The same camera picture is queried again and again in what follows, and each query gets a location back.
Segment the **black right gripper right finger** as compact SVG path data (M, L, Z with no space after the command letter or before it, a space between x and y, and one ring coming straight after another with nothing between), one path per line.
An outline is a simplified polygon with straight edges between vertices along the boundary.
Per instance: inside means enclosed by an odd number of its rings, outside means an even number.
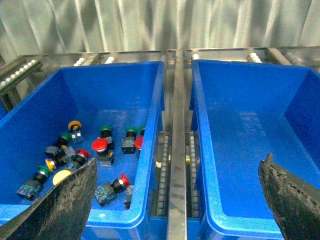
M260 161L258 177L264 198L285 240L320 238L320 190L273 161Z

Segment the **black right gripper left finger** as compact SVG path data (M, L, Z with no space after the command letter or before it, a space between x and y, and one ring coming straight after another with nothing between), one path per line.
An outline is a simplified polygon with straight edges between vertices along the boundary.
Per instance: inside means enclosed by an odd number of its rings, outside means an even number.
M85 230L98 180L94 158L0 227L2 240L79 240Z

